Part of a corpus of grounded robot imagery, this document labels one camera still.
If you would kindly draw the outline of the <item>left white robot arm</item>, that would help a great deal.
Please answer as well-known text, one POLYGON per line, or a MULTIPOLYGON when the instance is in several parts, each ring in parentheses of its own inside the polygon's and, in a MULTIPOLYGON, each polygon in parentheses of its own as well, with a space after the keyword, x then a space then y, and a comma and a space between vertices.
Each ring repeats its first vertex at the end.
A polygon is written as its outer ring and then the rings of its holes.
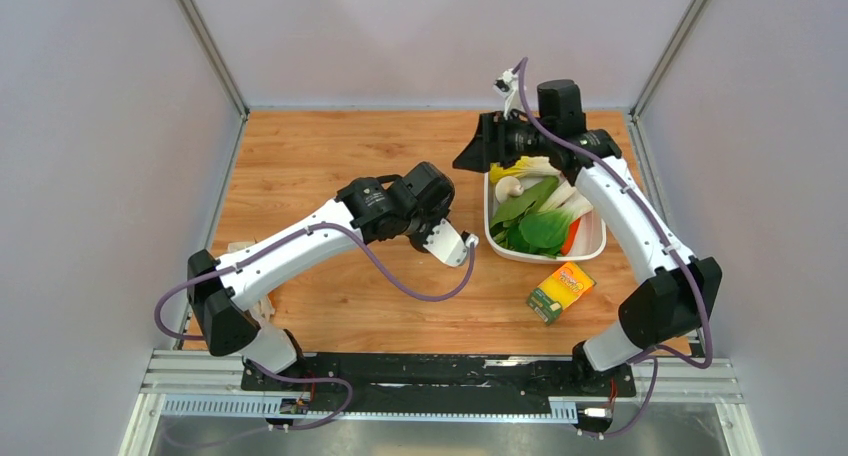
POLYGON ((404 176, 356 178, 309 216, 245 249, 192 254, 187 299, 208 352, 238 353, 267 368, 278 388, 297 388, 306 364, 293 338, 259 311, 260 300, 325 260, 398 236, 449 267, 463 265, 477 240, 449 222, 454 197, 452 181, 421 162, 404 176))

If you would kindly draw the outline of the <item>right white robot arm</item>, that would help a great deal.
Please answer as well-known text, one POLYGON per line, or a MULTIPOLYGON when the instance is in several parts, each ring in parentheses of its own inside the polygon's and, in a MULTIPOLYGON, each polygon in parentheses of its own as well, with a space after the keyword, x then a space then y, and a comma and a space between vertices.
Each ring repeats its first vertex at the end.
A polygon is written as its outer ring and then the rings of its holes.
POLYGON ((623 250, 637 282, 603 332, 578 343, 570 368, 573 386, 595 394, 611 369, 666 350, 671 338, 706 330, 722 271, 700 258, 660 219, 636 185, 619 146, 591 130, 578 86, 570 80, 539 85, 532 111, 519 76, 506 71, 494 82, 501 110, 480 115, 471 142, 454 167, 493 177, 538 159, 548 171, 521 194, 504 195, 487 214, 487 236, 506 250, 531 256, 562 253, 572 224, 596 213, 623 250))

